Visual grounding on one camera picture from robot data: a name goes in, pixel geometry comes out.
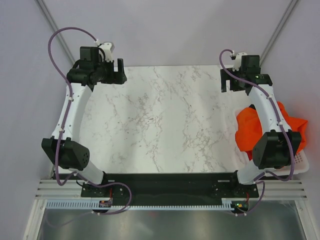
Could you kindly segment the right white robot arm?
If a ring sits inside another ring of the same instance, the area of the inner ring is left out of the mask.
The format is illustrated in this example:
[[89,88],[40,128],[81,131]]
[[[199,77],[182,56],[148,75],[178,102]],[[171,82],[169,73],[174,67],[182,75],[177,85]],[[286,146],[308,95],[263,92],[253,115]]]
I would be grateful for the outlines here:
[[258,182],[266,174],[287,182],[293,178],[295,156],[302,137],[293,131],[281,113],[274,95],[273,82],[263,74],[259,55],[234,52],[228,49],[233,66],[221,64],[221,91],[245,91],[254,105],[261,124],[262,136],[252,150],[252,161],[236,172],[237,179],[229,184],[229,191],[235,197],[247,191],[247,185]]

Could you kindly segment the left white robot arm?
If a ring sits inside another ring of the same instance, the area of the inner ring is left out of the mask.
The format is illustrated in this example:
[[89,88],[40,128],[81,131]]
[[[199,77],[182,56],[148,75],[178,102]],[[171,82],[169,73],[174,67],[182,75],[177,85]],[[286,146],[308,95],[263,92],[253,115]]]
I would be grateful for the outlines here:
[[66,75],[65,100],[58,123],[49,138],[43,138],[41,147],[54,165],[55,171],[69,170],[73,175],[93,183],[92,191],[106,196],[110,185],[104,181],[104,172],[90,161],[90,151],[80,144],[80,127],[86,105],[98,84],[122,85],[127,81],[123,59],[114,68],[114,46],[104,42],[98,46],[82,46],[80,58]]

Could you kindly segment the orange t shirt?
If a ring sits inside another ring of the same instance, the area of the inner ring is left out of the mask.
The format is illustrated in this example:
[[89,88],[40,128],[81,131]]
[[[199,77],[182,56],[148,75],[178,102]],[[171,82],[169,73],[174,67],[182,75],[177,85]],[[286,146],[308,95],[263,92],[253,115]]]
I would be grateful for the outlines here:
[[[301,142],[299,144],[297,152],[302,151],[307,145],[306,129],[308,121],[302,118],[289,116],[284,105],[279,101],[279,109],[294,132],[299,132],[301,134]],[[258,117],[257,111],[252,105],[244,108],[236,116],[238,130],[235,133],[235,141],[241,152],[245,152],[249,158],[252,160],[253,148],[262,137],[262,126],[260,119]]]

